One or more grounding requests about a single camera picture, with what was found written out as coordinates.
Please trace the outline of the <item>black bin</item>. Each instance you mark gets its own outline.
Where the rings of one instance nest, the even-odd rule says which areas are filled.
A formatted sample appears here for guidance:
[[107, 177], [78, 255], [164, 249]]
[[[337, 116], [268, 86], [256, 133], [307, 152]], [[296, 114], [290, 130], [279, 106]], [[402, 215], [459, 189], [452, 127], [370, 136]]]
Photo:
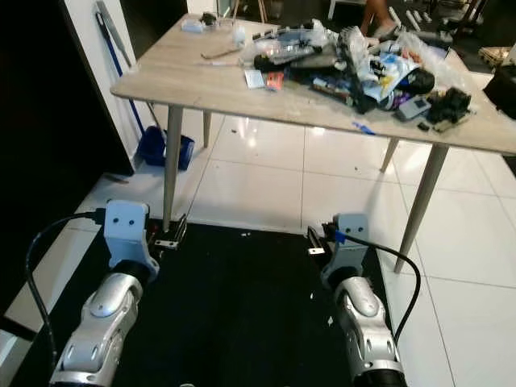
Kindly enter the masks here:
[[505, 64], [495, 69], [483, 91], [497, 110], [510, 119], [516, 119], [516, 64]]

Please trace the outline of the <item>blue dustpan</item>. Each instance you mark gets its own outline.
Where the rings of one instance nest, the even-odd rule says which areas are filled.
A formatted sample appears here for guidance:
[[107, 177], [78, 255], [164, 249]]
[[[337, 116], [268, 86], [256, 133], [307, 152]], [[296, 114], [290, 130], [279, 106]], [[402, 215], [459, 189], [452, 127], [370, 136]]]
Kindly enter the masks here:
[[[144, 163], [151, 166], [165, 166], [167, 162], [165, 131], [159, 126], [150, 126], [144, 129], [140, 137], [137, 155]], [[189, 168], [194, 151], [195, 141], [191, 137], [180, 135], [178, 148], [177, 169], [185, 171]]]

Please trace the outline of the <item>small grey device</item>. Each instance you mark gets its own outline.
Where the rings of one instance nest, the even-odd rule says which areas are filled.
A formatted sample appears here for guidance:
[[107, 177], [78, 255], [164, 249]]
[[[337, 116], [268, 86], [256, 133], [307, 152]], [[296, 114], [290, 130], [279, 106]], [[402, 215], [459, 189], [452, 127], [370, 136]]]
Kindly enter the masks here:
[[424, 96], [416, 96], [403, 102], [394, 111], [394, 117], [399, 121], [408, 122], [420, 117], [421, 114], [425, 114], [429, 108], [431, 108], [431, 103]]

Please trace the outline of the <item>short black toothed strip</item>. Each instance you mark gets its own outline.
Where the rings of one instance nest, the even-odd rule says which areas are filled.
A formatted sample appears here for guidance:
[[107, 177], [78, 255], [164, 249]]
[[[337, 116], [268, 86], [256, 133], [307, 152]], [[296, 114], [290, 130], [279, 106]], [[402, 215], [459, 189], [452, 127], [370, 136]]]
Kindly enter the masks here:
[[255, 55], [253, 67], [262, 73], [277, 73], [286, 69], [325, 70], [335, 69], [339, 58], [332, 54], [312, 54], [307, 56], [270, 56]]

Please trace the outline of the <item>brown cardboard piece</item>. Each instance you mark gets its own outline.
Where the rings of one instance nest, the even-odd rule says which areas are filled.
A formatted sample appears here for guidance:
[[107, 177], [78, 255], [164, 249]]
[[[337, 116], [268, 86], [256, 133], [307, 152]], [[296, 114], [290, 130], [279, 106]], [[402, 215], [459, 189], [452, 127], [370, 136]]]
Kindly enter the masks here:
[[202, 59], [206, 61], [213, 61], [218, 58], [222, 58], [222, 56], [229, 56], [232, 54], [237, 54], [237, 52], [242, 51], [243, 47], [225, 47], [218, 48], [213, 52], [202, 52]]

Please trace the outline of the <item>clear plastic bag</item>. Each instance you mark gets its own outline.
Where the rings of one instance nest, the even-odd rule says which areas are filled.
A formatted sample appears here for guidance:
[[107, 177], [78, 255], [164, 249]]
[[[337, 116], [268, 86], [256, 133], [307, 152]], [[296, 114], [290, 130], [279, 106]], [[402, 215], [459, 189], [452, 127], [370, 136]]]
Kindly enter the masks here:
[[336, 33], [310, 21], [294, 27], [279, 27], [255, 34], [242, 48], [239, 58], [244, 63], [253, 63], [255, 55], [307, 56], [322, 54], [331, 46]]

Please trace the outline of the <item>person with bare legs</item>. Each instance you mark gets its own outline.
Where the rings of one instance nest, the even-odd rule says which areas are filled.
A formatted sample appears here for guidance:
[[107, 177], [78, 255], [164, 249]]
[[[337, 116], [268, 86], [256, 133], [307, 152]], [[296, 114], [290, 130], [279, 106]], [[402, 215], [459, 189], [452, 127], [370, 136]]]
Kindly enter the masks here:
[[397, 33], [399, 22], [387, 0], [365, 0], [364, 15], [359, 27], [364, 36], [379, 40]]

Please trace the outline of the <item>wooden slatted pallet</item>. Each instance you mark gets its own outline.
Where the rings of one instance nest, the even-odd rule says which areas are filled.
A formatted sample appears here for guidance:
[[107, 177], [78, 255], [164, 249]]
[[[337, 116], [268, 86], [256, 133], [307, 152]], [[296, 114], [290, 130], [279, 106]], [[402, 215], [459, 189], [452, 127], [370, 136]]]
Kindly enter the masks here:
[[478, 56], [490, 68], [516, 65], [516, 45], [513, 47], [483, 47], [479, 49]]

